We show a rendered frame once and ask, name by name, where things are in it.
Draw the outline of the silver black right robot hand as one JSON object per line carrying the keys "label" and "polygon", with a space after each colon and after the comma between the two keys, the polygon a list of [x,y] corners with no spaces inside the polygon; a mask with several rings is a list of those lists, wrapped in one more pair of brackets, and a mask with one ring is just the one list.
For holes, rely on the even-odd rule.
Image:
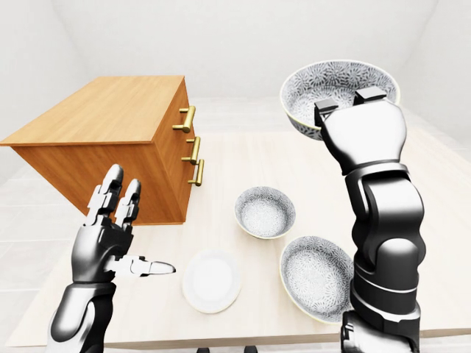
{"label": "silver black right robot hand", "polygon": [[344,109],[331,98],[316,101],[314,116],[343,175],[363,165],[400,160],[406,140],[405,119],[380,88],[357,90],[353,106]]}

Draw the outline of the white plate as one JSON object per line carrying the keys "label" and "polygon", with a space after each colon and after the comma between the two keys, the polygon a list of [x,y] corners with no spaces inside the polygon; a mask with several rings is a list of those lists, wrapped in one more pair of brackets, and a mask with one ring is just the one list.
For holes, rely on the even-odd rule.
{"label": "white plate", "polygon": [[241,274],[235,259],[218,249],[197,253],[185,269],[182,290],[186,301],[201,313],[226,310],[241,290]]}

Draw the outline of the patterned black white bowl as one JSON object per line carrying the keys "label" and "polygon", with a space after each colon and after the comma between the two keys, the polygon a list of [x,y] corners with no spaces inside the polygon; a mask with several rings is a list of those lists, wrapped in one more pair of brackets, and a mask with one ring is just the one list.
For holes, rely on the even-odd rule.
{"label": "patterned black white bowl", "polygon": [[355,92],[371,86],[385,91],[389,101],[400,102],[398,83],[382,68],[357,60],[325,60],[290,75],[280,89],[280,101],[298,132],[321,140],[321,129],[314,120],[314,103],[332,98],[340,108],[351,107]]}
{"label": "patterned black white bowl", "polygon": [[296,210],[278,189],[257,186],[245,190],[235,201],[235,218],[248,234],[260,239],[284,236],[294,225]]}
{"label": "patterned black white bowl", "polygon": [[353,261],[329,240],[316,236],[292,240],[280,256],[280,277],[296,306],[318,321],[339,323],[351,309]]}

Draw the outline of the wooden cabinet drawer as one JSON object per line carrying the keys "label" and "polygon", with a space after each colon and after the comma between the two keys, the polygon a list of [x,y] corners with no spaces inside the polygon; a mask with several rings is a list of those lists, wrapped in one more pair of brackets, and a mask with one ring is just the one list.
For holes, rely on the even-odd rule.
{"label": "wooden cabinet drawer", "polygon": [[172,187],[177,200],[178,223],[184,223],[188,209],[189,198],[191,194],[191,184],[188,180],[194,178],[195,166],[189,162],[178,159],[171,172]]}
{"label": "wooden cabinet drawer", "polygon": [[165,144],[162,151],[166,162],[167,172],[176,194],[179,194],[186,185],[186,174],[191,169],[189,162],[182,161],[182,157],[190,157],[193,143],[188,143],[187,139],[192,139],[192,133],[184,133],[181,130],[173,130],[170,126],[166,130]]}
{"label": "wooden cabinet drawer", "polygon": [[188,107],[185,79],[180,77],[179,85],[153,138],[153,142],[165,162],[182,163],[181,158],[190,155],[191,146],[186,140],[194,138],[194,131],[191,129],[189,133],[185,133],[172,128],[173,125],[184,123],[186,113],[180,113],[180,108]]}

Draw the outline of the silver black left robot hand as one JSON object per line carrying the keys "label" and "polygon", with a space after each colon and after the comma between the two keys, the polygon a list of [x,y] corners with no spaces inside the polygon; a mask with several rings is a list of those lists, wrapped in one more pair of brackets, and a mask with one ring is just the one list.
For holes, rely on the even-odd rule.
{"label": "silver black left robot hand", "polygon": [[101,283],[112,281],[116,274],[147,277],[176,271],[171,264],[128,255],[132,223],[139,211],[141,183],[133,179],[120,197],[123,177],[123,168],[112,165],[93,192],[71,255],[74,282]]}

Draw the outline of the wooden cabinet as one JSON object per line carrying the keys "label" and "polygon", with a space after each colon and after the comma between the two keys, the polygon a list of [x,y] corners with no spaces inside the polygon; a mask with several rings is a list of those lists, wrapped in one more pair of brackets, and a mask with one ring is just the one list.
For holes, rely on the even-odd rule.
{"label": "wooden cabinet", "polygon": [[181,76],[102,76],[3,140],[79,211],[119,164],[141,182],[137,223],[180,224],[153,138]]}

